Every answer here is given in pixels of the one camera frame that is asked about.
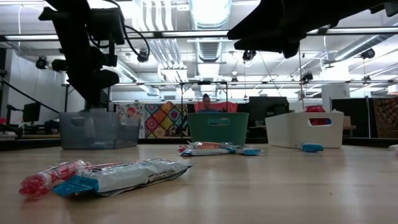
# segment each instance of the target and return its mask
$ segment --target green plastic bin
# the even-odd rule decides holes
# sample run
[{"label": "green plastic bin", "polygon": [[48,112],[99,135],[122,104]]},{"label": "green plastic bin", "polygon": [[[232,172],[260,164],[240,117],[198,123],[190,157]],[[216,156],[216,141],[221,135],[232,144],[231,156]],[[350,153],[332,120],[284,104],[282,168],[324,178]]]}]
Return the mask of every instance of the green plastic bin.
[{"label": "green plastic bin", "polygon": [[249,113],[190,113],[188,125],[192,142],[246,142]]}]

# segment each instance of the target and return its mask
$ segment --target table surface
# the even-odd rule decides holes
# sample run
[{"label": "table surface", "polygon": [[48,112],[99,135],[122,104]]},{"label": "table surface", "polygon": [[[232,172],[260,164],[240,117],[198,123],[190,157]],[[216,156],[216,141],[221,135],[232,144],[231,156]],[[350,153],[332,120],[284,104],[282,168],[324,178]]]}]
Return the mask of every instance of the table surface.
[{"label": "table surface", "polygon": [[[264,155],[254,157],[181,158],[176,145],[0,152],[0,223],[397,223],[398,158],[387,149],[344,146],[309,154],[259,147]],[[18,194],[26,175],[61,161],[156,157],[193,167],[176,180],[108,198]]]}]

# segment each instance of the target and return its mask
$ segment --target white plastic bin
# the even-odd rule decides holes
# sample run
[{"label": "white plastic bin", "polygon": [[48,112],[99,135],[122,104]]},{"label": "white plastic bin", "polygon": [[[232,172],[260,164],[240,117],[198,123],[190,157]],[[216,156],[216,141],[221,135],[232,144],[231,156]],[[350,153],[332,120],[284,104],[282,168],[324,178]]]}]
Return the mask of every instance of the white plastic bin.
[{"label": "white plastic bin", "polygon": [[119,149],[138,143],[139,119],[120,120],[114,112],[60,113],[61,146],[64,149]]},{"label": "white plastic bin", "polygon": [[[343,141],[343,113],[287,113],[266,118],[268,144],[296,148],[303,143],[340,148]],[[312,126],[310,118],[329,118],[331,124]]]}]

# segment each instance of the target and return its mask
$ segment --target bin handle cutout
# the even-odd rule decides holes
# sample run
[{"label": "bin handle cutout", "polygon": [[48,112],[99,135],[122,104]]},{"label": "bin handle cutout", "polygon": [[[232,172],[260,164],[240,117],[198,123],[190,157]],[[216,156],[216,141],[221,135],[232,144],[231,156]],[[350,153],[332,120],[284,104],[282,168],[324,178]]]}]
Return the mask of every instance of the bin handle cutout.
[{"label": "bin handle cutout", "polygon": [[333,124],[330,118],[310,118],[307,123],[310,127],[329,127]]},{"label": "bin handle cutout", "polygon": [[70,120],[70,124],[72,125],[72,126],[76,126],[76,127],[80,127],[80,126],[83,126],[83,124],[84,124],[84,117],[77,117],[77,118],[72,118],[71,120]]},{"label": "bin handle cutout", "polygon": [[207,123],[209,125],[229,125],[231,123],[231,120],[229,118],[210,118],[207,120]]}]

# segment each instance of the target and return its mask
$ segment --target colorful quilt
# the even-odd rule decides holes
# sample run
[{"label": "colorful quilt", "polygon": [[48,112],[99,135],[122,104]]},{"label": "colorful quilt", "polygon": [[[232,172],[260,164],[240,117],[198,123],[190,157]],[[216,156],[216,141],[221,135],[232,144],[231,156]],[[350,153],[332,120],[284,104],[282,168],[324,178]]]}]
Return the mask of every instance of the colorful quilt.
[{"label": "colorful quilt", "polygon": [[139,138],[145,138],[145,104],[133,103],[128,105],[116,105],[116,112],[119,113],[120,120],[126,118],[141,119],[139,128]]},{"label": "colorful quilt", "polygon": [[377,136],[398,138],[398,97],[373,99]]},{"label": "colorful quilt", "polygon": [[116,105],[116,112],[121,119],[133,117],[141,119],[140,138],[164,138],[180,136],[181,128],[184,136],[189,135],[188,109],[186,105],[143,104]]},{"label": "colorful quilt", "polygon": [[180,136],[181,131],[184,136],[189,135],[186,105],[181,107],[181,104],[175,105],[172,102],[163,105],[146,104],[145,110],[148,113],[145,121],[145,138]]}]

